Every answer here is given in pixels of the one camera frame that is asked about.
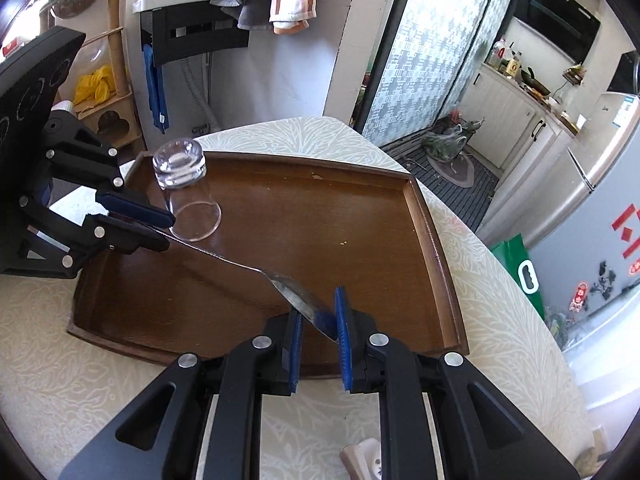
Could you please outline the steel cake server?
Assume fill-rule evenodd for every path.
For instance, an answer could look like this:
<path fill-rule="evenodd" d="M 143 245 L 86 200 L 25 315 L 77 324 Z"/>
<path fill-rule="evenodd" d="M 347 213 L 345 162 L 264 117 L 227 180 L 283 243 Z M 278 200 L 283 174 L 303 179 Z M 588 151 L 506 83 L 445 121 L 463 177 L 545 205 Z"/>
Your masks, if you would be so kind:
<path fill-rule="evenodd" d="M 254 266 L 248 266 L 244 263 L 239 263 L 223 255 L 219 255 L 216 252 L 212 252 L 211 250 L 196 246 L 194 243 L 180 240 L 180 238 L 175 237 L 156 226 L 150 226 L 149 224 L 123 216 L 122 214 L 111 214 L 111 217 L 117 220 L 124 220 L 129 224 L 141 226 L 148 231 L 153 231 L 157 235 L 166 238 L 166 240 L 169 240 L 170 242 L 179 244 L 183 247 L 194 250 L 194 252 L 214 258 L 220 262 L 230 264 L 230 266 L 235 266 L 238 269 L 261 275 L 286 300 L 286 302 L 303 315 L 303 318 L 314 326 L 319 333 L 322 333 L 322 335 L 326 336 L 329 340 L 334 342 L 338 341 L 338 328 L 335 314 L 331 312 L 319 298 L 314 296 L 311 292 L 308 292 L 308 290 L 298 281 L 295 281 L 294 278 L 266 271 L 264 269 L 255 268 Z"/>

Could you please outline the clear drinking glass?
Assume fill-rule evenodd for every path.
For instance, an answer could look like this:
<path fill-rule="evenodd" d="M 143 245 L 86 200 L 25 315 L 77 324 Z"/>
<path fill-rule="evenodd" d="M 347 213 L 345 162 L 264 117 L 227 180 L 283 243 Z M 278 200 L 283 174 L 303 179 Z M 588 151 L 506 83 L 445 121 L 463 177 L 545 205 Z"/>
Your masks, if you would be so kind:
<path fill-rule="evenodd" d="M 193 139 L 171 140 L 153 154 L 152 165 L 166 207 L 175 217 L 171 234 L 188 243 L 210 237 L 221 224 L 222 210 L 206 180 L 201 144 Z"/>

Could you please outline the white kitchen cabinets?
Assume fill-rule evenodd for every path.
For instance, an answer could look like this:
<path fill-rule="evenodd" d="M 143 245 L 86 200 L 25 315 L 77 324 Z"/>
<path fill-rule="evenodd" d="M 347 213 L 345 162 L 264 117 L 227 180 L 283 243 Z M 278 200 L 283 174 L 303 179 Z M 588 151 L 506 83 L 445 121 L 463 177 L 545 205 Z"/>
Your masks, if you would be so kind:
<path fill-rule="evenodd" d="M 500 179 L 532 146 L 541 149 L 544 128 L 551 130 L 553 140 L 570 142 L 575 137 L 530 92 L 485 64 L 472 76 L 458 110 L 463 119 L 480 124 L 469 140 L 469 150 Z"/>

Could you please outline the blue hanging cloth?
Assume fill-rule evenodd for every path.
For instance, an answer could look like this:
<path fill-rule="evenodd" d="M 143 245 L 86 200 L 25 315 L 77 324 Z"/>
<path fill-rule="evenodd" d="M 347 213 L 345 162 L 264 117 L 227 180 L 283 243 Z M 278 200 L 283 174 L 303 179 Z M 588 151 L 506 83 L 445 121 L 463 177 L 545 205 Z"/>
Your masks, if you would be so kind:
<path fill-rule="evenodd" d="M 169 128 L 162 66 L 155 61 L 154 51 L 150 44 L 142 47 L 146 88 L 148 88 L 149 108 L 154 127 L 161 133 Z"/>

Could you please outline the brown wooden tray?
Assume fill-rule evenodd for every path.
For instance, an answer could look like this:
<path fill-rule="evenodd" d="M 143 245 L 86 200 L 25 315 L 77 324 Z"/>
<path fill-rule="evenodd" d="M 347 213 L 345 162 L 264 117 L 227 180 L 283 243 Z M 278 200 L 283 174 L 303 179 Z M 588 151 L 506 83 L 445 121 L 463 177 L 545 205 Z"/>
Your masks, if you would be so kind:
<path fill-rule="evenodd" d="M 209 153 L 222 210 L 204 252 L 104 252 L 86 264 L 68 331 L 157 364 L 204 359 L 256 336 L 288 310 L 265 271 L 325 304 L 344 286 L 353 309 L 412 351 L 469 350 L 459 300 L 418 182 L 402 171 L 286 156 Z"/>

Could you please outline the green shopping bag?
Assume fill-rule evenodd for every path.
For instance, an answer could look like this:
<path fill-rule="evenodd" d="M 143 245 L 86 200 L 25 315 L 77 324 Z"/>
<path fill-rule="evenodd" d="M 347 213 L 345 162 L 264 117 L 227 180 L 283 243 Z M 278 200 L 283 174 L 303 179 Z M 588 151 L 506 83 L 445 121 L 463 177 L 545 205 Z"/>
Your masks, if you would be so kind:
<path fill-rule="evenodd" d="M 490 251 L 524 292 L 538 315 L 544 318 L 544 304 L 542 303 L 537 273 L 521 234 L 495 244 L 490 248 Z"/>

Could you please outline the silver refrigerator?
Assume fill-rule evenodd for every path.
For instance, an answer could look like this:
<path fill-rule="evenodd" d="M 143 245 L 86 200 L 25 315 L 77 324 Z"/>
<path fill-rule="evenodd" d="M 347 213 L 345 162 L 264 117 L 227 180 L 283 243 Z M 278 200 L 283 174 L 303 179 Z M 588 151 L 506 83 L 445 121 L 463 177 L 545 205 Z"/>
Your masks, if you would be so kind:
<path fill-rule="evenodd" d="M 569 349 L 639 285 L 639 98 L 605 92 L 577 136 L 503 184 L 477 230 L 488 246 L 521 237 L 547 323 Z"/>

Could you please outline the oval floor mat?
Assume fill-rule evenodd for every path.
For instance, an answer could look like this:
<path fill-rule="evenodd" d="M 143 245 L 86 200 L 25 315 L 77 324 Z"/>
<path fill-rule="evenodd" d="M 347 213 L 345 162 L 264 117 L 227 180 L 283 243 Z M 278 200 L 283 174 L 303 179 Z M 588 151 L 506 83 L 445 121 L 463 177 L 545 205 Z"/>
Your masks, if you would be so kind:
<path fill-rule="evenodd" d="M 449 162 L 440 162 L 431 157 L 427 161 L 442 178 L 459 188 L 472 188 L 474 185 L 475 168 L 467 154 L 461 152 Z"/>

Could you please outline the plastic bag of vegetables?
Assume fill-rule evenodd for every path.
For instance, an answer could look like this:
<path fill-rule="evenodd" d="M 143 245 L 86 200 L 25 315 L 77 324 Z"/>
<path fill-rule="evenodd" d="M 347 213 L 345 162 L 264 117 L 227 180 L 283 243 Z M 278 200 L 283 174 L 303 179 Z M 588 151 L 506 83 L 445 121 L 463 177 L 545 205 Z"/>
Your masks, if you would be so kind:
<path fill-rule="evenodd" d="M 454 122 L 450 117 L 440 118 L 421 138 L 425 154 L 438 162 L 451 162 L 484 124 L 484 120 L 468 122 L 460 118 Z"/>

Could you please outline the patterned sliding door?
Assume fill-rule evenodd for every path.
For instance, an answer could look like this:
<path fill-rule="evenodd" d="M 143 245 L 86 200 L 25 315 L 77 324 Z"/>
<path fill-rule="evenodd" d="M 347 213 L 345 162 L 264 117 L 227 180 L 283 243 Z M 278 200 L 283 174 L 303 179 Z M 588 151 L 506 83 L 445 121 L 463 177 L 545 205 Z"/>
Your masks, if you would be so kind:
<path fill-rule="evenodd" d="M 377 146 L 454 108 L 484 61 L 511 0 L 394 0 L 355 128 Z"/>

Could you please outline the black range hood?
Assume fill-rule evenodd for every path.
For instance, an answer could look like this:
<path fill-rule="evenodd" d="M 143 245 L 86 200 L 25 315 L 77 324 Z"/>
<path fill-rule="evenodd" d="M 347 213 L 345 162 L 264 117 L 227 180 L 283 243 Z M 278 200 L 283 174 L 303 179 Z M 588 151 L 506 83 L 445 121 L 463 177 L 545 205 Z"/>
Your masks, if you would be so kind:
<path fill-rule="evenodd" d="M 600 21 L 576 0 L 514 0 L 514 18 L 555 44 L 576 63 L 584 62 Z"/>

